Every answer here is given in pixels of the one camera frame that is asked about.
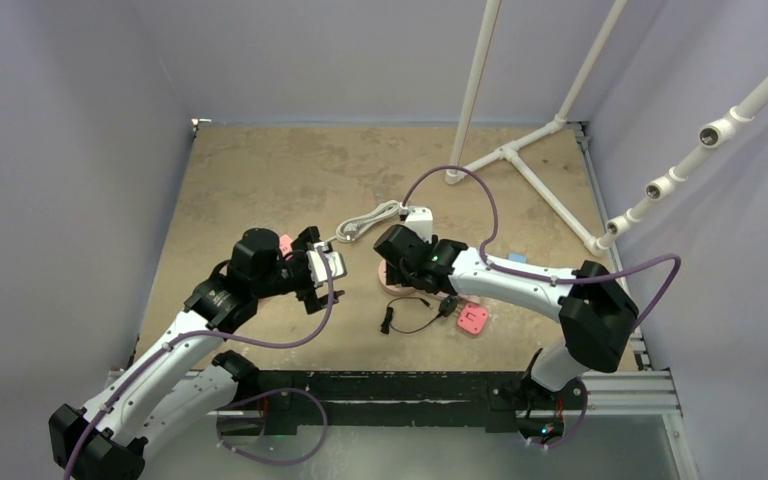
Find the pink cube socket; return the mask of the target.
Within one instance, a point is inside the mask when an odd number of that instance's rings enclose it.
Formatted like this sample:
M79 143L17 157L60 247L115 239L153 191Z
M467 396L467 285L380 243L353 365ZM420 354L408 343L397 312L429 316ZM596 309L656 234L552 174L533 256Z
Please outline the pink cube socket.
M279 250L282 258L286 258L293 251L292 242L293 239L287 234L282 234L279 237Z

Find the pink round power socket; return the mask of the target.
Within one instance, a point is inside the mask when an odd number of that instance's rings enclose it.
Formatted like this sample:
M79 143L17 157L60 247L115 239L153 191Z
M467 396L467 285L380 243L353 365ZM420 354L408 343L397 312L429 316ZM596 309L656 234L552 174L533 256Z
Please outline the pink round power socket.
M387 280L387 263L382 260L378 267L378 280L381 289L392 297L407 297L416 292L413 287L402 286L397 284L389 284Z

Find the black power adapter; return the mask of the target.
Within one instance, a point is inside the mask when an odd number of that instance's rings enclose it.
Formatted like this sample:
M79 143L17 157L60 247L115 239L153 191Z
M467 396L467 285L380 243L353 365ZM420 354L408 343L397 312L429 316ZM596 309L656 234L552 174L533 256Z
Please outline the black power adapter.
M440 301L437 308L437 318L450 316L457 308L459 299L457 296L447 296Z

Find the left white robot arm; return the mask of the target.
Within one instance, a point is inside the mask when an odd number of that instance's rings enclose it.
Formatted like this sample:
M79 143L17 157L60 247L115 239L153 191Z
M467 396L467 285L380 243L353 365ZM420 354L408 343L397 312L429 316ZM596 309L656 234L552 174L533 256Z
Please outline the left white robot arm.
M49 418L54 461L66 479L136 479L150 454L216 408L263 409L272 396L296 394L264 383L261 371L226 341L286 350L316 338L341 294L345 260L316 227L289 246L274 231L245 231L229 259L217 264L184 301L158 340L105 391L80 407L64 404ZM306 313L323 317L300 340L270 342L237 335L259 305L292 294Z

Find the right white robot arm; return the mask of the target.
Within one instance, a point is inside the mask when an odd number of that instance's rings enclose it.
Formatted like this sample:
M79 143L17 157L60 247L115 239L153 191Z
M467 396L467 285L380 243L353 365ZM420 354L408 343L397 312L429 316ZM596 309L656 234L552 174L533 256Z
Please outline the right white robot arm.
M498 300L556 322L561 339L536 355L521 381L524 399L536 407L586 372L616 372L638 320L637 305L598 262L561 269L517 263L456 240L424 240L401 224L373 249L390 285Z

